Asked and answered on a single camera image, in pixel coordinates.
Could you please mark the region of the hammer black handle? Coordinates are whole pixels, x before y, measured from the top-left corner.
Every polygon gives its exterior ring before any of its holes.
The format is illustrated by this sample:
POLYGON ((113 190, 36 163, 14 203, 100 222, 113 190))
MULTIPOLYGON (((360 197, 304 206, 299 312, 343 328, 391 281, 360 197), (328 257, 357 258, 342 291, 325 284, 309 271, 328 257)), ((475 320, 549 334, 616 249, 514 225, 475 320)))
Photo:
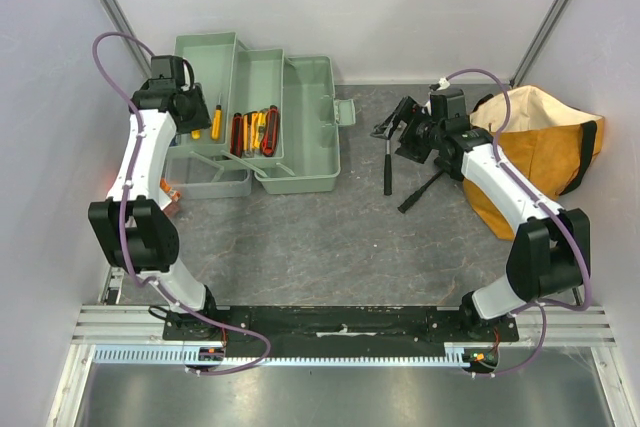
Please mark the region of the hammer black handle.
POLYGON ((385 142, 384 168, 383 168, 383 195, 391 196, 393 192, 391 139, 383 140, 383 141, 385 142))

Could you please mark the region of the black long tool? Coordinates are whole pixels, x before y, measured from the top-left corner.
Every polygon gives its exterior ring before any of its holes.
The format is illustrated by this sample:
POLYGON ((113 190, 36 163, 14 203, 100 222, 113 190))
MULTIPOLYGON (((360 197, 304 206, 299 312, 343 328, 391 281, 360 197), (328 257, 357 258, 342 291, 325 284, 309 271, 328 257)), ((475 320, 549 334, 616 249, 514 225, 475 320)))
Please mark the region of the black long tool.
POLYGON ((429 189, 429 187, 443 175, 443 173, 444 170, 439 169, 428 181, 426 181, 421 187, 419 187, 416 191, 409 195, 397 208, 397 210, 402 214, 405 214, 408 210, 410 210, 421 199, 421 197, 429 189))

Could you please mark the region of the yellow black utility knife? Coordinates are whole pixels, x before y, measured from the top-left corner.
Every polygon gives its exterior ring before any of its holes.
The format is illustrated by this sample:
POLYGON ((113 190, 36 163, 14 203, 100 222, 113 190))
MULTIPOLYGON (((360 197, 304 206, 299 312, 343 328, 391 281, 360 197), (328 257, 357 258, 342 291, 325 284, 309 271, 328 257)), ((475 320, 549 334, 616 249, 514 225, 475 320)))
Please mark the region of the yellow black utility knife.
POLYGON ((261 111, 257 111, 257 119, 254 121, 253 128, 253 150, 258 150, 261 145, 261 139, 264 133, 264 129, 266 127, 266 117, 267 110, 263 109, 261 111))
POLYGON ((253 154, 253 124, 256 119, 256 111, 248 112, 243 116, 243 154, 245 156, 251 156, 253 154))

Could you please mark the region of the green translucent tool box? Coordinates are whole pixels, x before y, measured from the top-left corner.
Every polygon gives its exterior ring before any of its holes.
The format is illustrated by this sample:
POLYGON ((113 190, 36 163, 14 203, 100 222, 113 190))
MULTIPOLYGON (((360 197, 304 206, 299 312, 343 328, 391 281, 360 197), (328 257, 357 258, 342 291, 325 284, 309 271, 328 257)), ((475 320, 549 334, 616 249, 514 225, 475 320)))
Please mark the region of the green translucent tool box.
POLYGON ((212 121, 168 150, 163 178, 182 198, 247 196, 254 181, 275 195, 335 188, 339 131, 356 114, 336 95, 329 57, 255 50, 233 32, 179 36, 175 53, 192 65, 212 121))

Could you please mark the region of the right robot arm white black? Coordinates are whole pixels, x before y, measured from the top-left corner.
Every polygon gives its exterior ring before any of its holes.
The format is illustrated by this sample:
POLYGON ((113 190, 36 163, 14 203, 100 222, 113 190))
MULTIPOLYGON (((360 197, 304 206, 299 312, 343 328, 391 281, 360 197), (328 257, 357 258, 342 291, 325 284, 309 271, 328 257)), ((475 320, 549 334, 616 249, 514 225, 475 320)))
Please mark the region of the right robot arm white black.
POLYGON ((588 217, 548 198, 507 159, 491 133, 472 125, 461 89, 434 87, 424 105, 402 98, 371 135, 389 142, 395 133, 399 146, 388 148, 387 156, 416 163, 432 158, 440 174, 473 183, 514 235, 504 275, 463 297, 457 324, 465 338, 481 340, 509 314, 587 288, 588 217))

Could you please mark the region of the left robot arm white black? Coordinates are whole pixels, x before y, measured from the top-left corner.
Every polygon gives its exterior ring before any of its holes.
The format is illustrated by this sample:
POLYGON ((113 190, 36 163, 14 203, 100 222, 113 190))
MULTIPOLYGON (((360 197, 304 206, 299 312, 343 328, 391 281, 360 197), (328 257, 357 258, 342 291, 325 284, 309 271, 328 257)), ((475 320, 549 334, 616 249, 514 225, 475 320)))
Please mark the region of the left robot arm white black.
POLYGON ((164 339, 211 340, 220 331, 215 299, 179 257, 179 234, 165 212, 174 198, 161 186, 175 136, 211 124, 202 88, 186 59, 154 56, 150 78, 127 100, 126 150, 105 200, 88 208, 90 225, 108 263, 165 300, 148 310, 163 321, 164 339))

